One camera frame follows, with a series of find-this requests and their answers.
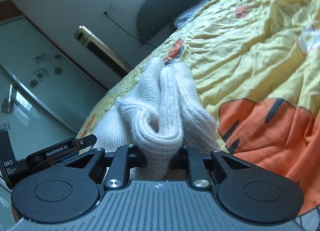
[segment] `wooden frame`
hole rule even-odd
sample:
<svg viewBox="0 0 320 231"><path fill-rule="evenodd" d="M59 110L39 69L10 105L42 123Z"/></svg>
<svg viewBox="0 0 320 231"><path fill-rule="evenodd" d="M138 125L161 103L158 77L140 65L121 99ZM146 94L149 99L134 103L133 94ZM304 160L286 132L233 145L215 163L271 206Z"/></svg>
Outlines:
<svg viewBox="0 0 320 231"><path fill-rule="evenodd" d="M68 58L72 63L74 63L80 70L82 70L88 77L90 77L95 83L101 86L104 90L109 89L99 82L95 77L93 77L84 67L82 67L75 59L68 55L64 50L62 50L50 37L45 34L34 22L32 22L25 14L21 12L20 9L11 1L5 0L0 2L0 23L9 21L14 18L24 17L28 22L37 29L55 48L57 48L66 58Z"/></svg>

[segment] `yellow bedsheet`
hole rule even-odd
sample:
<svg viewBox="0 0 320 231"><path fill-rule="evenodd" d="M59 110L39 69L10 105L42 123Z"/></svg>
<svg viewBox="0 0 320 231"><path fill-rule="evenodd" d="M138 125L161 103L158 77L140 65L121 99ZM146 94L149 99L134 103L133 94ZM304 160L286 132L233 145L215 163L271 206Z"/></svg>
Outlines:
<svg viewBox="0 0 320 231"><path fill-rule="evenodd" d="M179 61L219 123L222 149L299 183L301 215L320 205L319 8L320 0L212 0L150 54L165 58L183 40ZM134 87L147 59L95 106L78 137Z"/></svg>

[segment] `white wall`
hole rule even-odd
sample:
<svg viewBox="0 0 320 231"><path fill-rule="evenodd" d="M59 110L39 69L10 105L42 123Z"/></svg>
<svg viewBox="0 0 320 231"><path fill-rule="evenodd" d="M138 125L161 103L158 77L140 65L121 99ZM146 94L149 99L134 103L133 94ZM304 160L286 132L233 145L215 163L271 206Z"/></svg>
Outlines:
<svg viewBox="0 0 320 231"><path fill-rule="evenodd" d="M72 58L108 88L120 78L98 58L74 39L79 25L85 25L112 48L132 67L136 66L153 47L141 46L103 15L114 4L118 9L112 19L137 37L136 17L144 0L12 0L34 23L37 24ZM158 46L170 35L163 30L150 41Z"/></svg>

